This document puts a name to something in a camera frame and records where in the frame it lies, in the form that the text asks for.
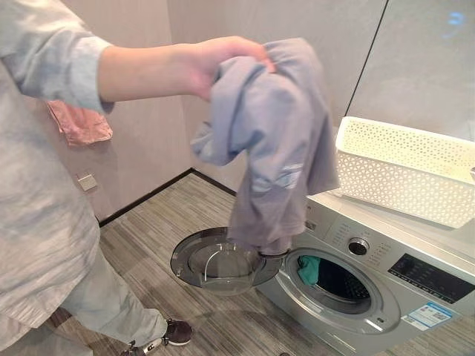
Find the light blue shirt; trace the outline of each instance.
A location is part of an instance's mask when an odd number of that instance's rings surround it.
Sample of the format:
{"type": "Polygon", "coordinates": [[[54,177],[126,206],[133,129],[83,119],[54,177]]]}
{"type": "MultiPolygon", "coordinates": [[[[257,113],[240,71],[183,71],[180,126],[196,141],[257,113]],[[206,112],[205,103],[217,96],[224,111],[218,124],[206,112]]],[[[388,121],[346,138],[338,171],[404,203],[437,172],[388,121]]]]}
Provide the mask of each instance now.
{"type": "Polygon", "coordinates": [[[103,111],[107,46],[60,1],[0,1],[0,350],[49,318],[99,242],[92,208],[22,94],[103,111]]]}

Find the pink towel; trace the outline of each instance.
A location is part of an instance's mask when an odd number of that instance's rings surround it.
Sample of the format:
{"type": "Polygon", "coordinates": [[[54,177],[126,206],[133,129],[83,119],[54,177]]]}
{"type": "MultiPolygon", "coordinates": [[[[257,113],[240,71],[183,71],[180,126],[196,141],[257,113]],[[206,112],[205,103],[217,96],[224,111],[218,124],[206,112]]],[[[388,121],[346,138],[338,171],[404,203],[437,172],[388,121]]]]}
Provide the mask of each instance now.
{"type": "Polygon", "coordinates": [[[96,111],[75,108],[61,100],[47,102],[47,106],[69,145],[89,145],[112,137],[107,120],[96,111]]]}

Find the sticker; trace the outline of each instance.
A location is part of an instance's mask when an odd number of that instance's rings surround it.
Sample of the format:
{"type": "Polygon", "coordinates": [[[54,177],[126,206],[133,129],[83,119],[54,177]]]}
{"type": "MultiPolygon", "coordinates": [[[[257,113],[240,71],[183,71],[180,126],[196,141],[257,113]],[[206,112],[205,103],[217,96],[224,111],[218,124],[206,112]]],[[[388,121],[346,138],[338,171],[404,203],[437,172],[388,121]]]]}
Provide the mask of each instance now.
{"type": "Polygon", "coordinates": [[[429,302],[401,319],[415,326],[419,330],[425,331],[434,326],[444,323],[452,318],[452,312],[435,303],[429,302]]]}

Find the beige wall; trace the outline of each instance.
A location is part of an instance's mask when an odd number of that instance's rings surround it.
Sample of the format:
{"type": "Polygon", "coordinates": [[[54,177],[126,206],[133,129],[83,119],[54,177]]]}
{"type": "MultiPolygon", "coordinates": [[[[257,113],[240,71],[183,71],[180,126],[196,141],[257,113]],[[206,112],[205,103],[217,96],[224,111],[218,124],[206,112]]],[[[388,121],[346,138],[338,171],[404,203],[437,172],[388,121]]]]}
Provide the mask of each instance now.
{"type": "MultiPolygon", "coordinates": [[[[65,0],[98,36],[121,46],[149,47],[171,42],[166,0],[65,0]]],[[[108,121],[110,142],[69,148],[44,103],[28,100],[71,175],[93,174],[89,191],[103,220],[191,166],[180,99],[117,103],[108,121]]]]}
{"type": "MultiPolygon", "coordinates": [[[[199,42],[240,35],[259,42],[305,38],[319,55],[338,125],[370,48],[383,0],[172,0],[168,2],[173,42],[199,42]]],[[[183,97],[188,138],[209,117],[207,104],[183,97]]],[[[193,166],[232,189],[245,168],[243,157],[224,168],[194,159],[193,166]]]]}
{"type": "Polygon", "coordinates": [[[475,1],[390,0],[349,114],[475,141],[475,1]]]}

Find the wall switch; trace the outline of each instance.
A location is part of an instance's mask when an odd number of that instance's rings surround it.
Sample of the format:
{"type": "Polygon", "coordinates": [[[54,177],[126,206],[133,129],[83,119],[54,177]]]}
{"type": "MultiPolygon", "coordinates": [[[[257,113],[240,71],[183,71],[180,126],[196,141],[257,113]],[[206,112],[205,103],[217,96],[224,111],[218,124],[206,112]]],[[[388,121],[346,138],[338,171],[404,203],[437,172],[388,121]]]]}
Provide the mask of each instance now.
{"type": "Polygon", "coordinates": [[[97,187],[97,182],[92,174],[79,178],[77,181],[81,185],[83,191],[88,191],[89,189],[97,187]]]}

